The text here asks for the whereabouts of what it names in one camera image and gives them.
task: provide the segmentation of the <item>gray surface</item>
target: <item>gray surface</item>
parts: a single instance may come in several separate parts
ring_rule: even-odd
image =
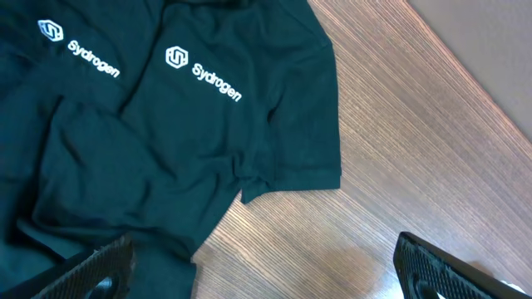
[[[532,0],[410,0],[532,140]]]

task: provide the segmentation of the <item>dark green shirt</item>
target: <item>dark green shirt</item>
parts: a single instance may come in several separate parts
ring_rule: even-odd
[[[189,297],[190,258],[240,190],[339,188],[333,48],[305,0],[0,15],[0,290],[127,230],[131,297]]]

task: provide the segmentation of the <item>black object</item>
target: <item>black object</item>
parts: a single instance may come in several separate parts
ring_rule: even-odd
[[[393,264],[405,299],[530,299],[408,232],[399,234]]]
[[[133,244],[128,235],[122,235],[67,259],[0,298],[121,299],[129,291],[134,268]]]

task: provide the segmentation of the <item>white logo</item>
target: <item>white logo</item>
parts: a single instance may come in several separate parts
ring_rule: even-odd
[[[92,51],[88,51],[85,48],[80,47],[77,41],[71,41],[68,44],[68,49],[72,51],[72,54],[74,54],[75,56],[81,55],[81,58],[85,59],[86,61],[92,62],[92,64],[96,67],[98,71],[104,71],[107,74],[114,76],[115,78],[120,75],[120,71],[118,71],[113,66],[110,66],[107,62],[102,61],[100,58],[96,57],[96,55],[92,54]]]
[[[37,21],[41,33],[52,42],[59,42],[63,40],[63,28],[51,20]]]
[[[189,64],[189,53],[180,47],[166,49],[166,63],[176,69]]]
[[[242,95],[237,92],[234,88],[231,87],[228,83],[225,83],[224,79],[218,78],[216,73],[210,73],[203,69],[199,63],[194,64],[192,73],[198,77],[198,80],[202,81],[205,79],[205,82],[210,83],[218,87],[218,91],[222,95],[227,95],[231,97],[234,101],[239,101],[242,98]]]

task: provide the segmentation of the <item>wood grain surface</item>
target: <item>wood grain surface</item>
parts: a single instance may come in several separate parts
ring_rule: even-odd
[[[342,188],[236,199],[197,298],[402,298],[411,231],[532,293],[532,146],[406,2],[311,0],[340,83]]]

